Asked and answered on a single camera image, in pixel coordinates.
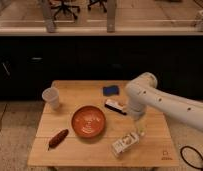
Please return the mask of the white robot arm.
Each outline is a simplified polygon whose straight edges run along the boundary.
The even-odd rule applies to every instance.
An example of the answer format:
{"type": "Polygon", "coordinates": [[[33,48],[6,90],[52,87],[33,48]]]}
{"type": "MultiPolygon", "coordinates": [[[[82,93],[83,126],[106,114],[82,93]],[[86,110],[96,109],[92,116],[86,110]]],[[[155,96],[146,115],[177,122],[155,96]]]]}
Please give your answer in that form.
{"type": "Polygon", "coordinates": [[[126,112],[139,120],[151,106],[203,132],[203,102],[172,95],[157,89],[157,78],[145,72],[125,86],[126,112]]]}

